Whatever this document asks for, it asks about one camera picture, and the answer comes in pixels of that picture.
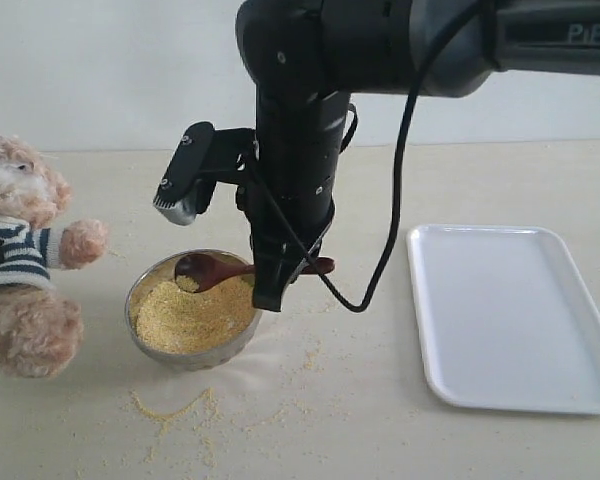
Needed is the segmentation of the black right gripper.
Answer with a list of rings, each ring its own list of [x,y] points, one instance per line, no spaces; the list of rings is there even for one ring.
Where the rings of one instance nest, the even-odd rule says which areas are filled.
[[[257,86],[259,177],[247,188],[255,267],[253,306],[280,312],[285,291],[298,277],[302,242],[318,271],[329,275],[335,260],[320,255],[335,207],[332,191],[350,95],[309,92],[291,97]]]

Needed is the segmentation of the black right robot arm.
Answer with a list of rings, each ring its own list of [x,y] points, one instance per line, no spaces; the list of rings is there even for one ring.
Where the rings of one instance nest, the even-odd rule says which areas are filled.
[[[462,98],[494,72],[600,76],[600,1],[246,1],[241,60],[256,87],[245,158],[253,304],[279,311],[335,215],[350,98]]]

